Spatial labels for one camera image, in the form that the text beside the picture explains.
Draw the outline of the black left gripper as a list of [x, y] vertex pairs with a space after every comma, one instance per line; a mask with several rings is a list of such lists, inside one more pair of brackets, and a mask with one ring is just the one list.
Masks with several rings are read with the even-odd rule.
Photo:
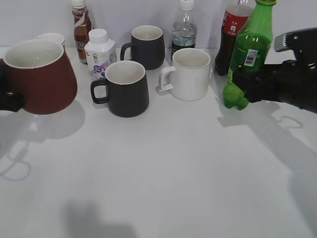
[[18, 112], [25, 105], [25, 99], [20, 93], [13, 93], [6, 74], [3, 59], [0, 59], [0, 110]]

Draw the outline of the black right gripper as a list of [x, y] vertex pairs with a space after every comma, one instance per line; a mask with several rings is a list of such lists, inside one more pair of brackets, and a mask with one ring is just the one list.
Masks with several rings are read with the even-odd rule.
[[233, 83], [251, 103], [283, 102], [307, 111], [317, 109], [317, 29], [286, 32], [294, 60], [265, 64], [259, 71], [235, 72]]

